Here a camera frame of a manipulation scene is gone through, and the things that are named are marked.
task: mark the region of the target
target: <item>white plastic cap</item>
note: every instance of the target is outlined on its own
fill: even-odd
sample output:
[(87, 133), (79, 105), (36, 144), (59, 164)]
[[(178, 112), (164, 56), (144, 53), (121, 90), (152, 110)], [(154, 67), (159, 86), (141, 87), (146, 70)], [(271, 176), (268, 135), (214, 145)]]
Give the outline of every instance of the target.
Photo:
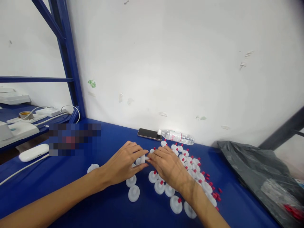
[(137, 185), (133, 185), (128, 192), (128, 198), (131, 202), (135, 202), (138, 200), (140, 194), (139, 187)]

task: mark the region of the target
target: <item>smartphone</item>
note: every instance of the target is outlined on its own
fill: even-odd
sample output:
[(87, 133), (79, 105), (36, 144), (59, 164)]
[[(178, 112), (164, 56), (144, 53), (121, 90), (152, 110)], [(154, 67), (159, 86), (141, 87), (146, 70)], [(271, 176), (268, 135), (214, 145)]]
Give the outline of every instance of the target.
[(162, 136), (158, 135), (157, 131), (151, 131), (151, 130), (147, 130), (147, 129), (143, 129), (143, 128), (140, 128), (138, 130), (137, 135), (139, 137), (154, 139), (154, 140), (157, 140), (157, 141), (161, 141), (162, 140)]

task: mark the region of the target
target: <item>hand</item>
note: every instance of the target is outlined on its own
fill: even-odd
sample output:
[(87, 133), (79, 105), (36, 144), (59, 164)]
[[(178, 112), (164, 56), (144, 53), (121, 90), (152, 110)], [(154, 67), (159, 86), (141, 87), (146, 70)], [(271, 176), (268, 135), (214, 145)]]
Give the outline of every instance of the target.
[(159, 147), (147, 156), (150, 158), (147, 162), (152, 164), (161, 178), (175, 190), (182, 192), (187, 183), (193, 182), (193, 178), (170, 147)]
[(108, 186), (118, 184), (133, 177), (136, 173), (143, 170), (148, 166), (147, 163), (140, 164), (132, 168), (132, 164), (135, 160), (142, 155), (148, 153), (147, 150), (143, 150), (135, 142), (126, 142), (122, 148), (120, 148), (106, 164), (100, 168), (94, 169), (93, 172), (98, 172), (98, 176), (102, 178), (103, 182), (98, 191), (102, 191)]

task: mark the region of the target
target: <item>blue tabletop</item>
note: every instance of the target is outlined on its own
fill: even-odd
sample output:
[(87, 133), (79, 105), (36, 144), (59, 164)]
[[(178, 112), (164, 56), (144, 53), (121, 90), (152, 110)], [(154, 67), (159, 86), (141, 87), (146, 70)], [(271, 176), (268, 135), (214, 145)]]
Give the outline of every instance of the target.
[[(0, 106), (2, 107), (0, 109), (0, 121), (5, 122), (5, 123), (6, 123), (7, 120), (10, 120), (10, 119), (18, 117), (20, 112), (23, 112), (23, 111), (32, 111), (34, 108), (37, 107), (37, 106), (26, 104), (26, 103), (15, 104), (15, 105), (1, 104), (0, 103)], [(41, 122), (46, 121), (46, 120), (48, 120), (50, 118), (51, 117), (46, 117), (46, 118), (44, 118), (42, 120), (38, 120), (38, 121), (34, 122), (33, 124), (41, 123)], [(5, 147), (0, 148), (0, 153), (6, 151), (8, 149), (11, 149), (13, 147), (16, 147), (16, 146), (18, 146), (18, 145), (20, 145), (22, 143), (25, 143), (25, 142), (27, 142), (28, 140), (30, 140), (32, 138), (35, 138), (35, 137), (37, 137), (39, 135), (42, 135), (42, 134), (48, 132), (48, 127), (44, 127), (44, 125), (50, 125), (50, 124), (53, 124), (53, 123), (66, 123), (66, 122), (69, 121), (70, 118), (71, 118), (71, 115), (64, 115), (62, 117), (58, 117), (58, 118), (55, 118), (53, 120), (50, 120), (49, 122), (38, 126), (39, 133), (37, 133), (35, 135), (32, 135), (30, 137), (27, 137), (25, 139), (19, 140), (17, 142), (14, 142), (14, 143), (12, 143), (10, 145), (7, 145)]]
[[(91, 119), (80, 123), (101, 124), (102, 140), (93, 140), (97, 153), (48, 157), (8, 180), (0, 186), (0, 218), (80, 178), (92, 163), (105, 164), (127, 140), (147, 150), (160, 146), (158, 141), (138, 137), (134, 129)], [(202, 171), (210, 175), (216, 188), (223, 190), (218, 208), (231, 227), (280, 227), (256, 198), (240, 185), (219, 149), (199, 144), (184, 145), (184, 148), (189, 148), (190, 155), (201, 157)], [(31, 162), (23, 163), (16, 157), (1, 165), (0, 181)], [(136, 175), (140, 196), (135, 203), (129, 201), (129, 188), (124, 181), (86, 198), (51, 226), (201, 227), (199, 219), (190, 219), (184, 210), (179, 215), (171, 211), (169, 198), (165, 193), (158, 195), (148, 180), (151, 170), (154, 168), (150, 165)]]

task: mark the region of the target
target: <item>water bottle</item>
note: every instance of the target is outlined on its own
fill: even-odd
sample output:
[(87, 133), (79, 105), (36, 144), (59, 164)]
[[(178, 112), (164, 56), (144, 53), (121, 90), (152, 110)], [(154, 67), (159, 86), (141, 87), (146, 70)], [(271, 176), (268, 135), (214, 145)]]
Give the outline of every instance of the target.
[(194, 138), (191, 135), (185, 135), (178, 131), (158, 130), (157, 134), (162, 135), (165, 139), (175, 141), (178, 143), (183, 143), (186, 145), (194, 144)]

